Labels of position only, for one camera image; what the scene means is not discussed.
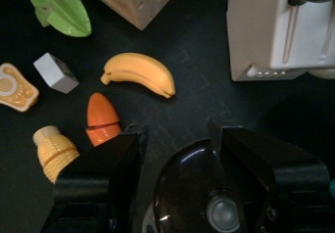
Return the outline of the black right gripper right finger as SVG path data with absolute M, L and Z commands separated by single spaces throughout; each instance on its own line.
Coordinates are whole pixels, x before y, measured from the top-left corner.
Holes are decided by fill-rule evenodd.
M 243 127 L 208 123 L 243 233 L 335 233 L 335 197 L 324 162 Z

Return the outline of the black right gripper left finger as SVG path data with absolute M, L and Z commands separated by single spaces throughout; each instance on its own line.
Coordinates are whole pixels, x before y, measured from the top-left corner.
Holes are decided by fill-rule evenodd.
M 148 127 L 131 125 L 60 171 L 40 233 L 132 233 Z

